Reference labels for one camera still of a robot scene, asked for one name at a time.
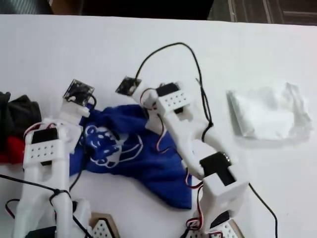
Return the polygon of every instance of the blue cloth bag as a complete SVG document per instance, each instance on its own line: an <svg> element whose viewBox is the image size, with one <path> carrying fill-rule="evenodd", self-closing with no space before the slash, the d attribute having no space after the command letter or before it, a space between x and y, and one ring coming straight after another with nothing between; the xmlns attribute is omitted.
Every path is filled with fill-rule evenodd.
<svg viewBox="0 0 317 238"><path fill-rule="evenodd" d="M192 194L185 184L185 170L174 149L155 150L159 136L147 129L147 118L138 105L92 110L86 119L86 148L90 155L86 170L133 177L168 205L191 209ZM70 175L83 163L83 138L70 155ZM160 150L174 146L167 133Z"/></svg>

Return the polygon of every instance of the red wire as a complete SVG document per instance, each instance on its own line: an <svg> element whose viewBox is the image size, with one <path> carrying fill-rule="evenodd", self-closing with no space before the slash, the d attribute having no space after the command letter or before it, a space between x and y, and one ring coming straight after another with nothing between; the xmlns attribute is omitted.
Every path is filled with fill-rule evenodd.
<svg viewBox="0 0 317 238"><path fill-rule="evenodd" d="M198 211L198 217L194 217L194 218L191 218L189 220L187 220L186 222L186 227L189 228L190 230L200 230L202 227L203 227L203 224L204 224L204 215L202 213L202 210L201 210L201 207L200 207L200 203L199 203L199 192L200 190L203 188L203 186L201 185L199 188L198 188L198 191L197 191L197 211ZM193 222L198 222L198 226L197 225L189 225L188 223L193 223Z"/></svg>
<svg viewBox="0 0 317 238"><path fill-rule="evenodd" d="M212 233L209 233L209 237L211 237L212 235L220 235L220 238L223 238L223 233L222 232L212 232Z"/></svg>
<svg viewBox="0 0 317 238"><path fill-rule="evenodd" d="M187 185L189 188L191 188L191 189L196 189L196 188L199 188L200 186L203 185L203 182L200 182L200 183L198 183L197 185L194 185L194 186L189 185L189 183L188 183L188 176L189 176L189 172L188 172L188 168L186 168L185 183L186 183L186 185Z"/></svg>
<svg viewBox="0 0 317 238"><path fill-rule="evenodd" d="M140 105L141 106L143 106L143 103L142 103L142 97L144 96L144 93L145 92L147 92L147 91L149 91L149 90L156 90L155 88L147 88L146 90L144 90L143 92L142 92L142 94L141 94L141 96L140 96Z"/></svg>
<svg viewBox="0 0 317 238"><path fill-rule="evenodd" d="M50 124L46 127L46 129L51 128L52 125L55 125L55 126L56 126L56 123L50 123Z"/></svg>

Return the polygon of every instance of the perforated plate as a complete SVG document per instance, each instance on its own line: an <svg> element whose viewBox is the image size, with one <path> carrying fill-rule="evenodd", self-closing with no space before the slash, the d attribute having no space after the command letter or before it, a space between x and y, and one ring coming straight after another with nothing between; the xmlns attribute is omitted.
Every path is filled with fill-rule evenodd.
<svg viewBox="0 0 317 238"><path fill-rule="evenodd" d="M190 104L191 101L192 100L189 94L183 90L179 90L163 97L159 97L157 100L157 107L158 111L164 115L165 113Z"/></svg>
<svg viewBox="0 0 317 238"><path fill-rule="evenodd" d="M242 236L238 235L238 232L235 231L229 224L229 222L225 222L213 229L210 230L211 232L222 232L223 238L241 238ZM186 238L220 238L220 235L206 235L202 234L201 231L190 231Z"/></svg>
<svg viewBox="0 0 317 238"><path fill-rule="evenodd" d="M92 231L93 238L114 238L105 220L99 220Z"/></svg>

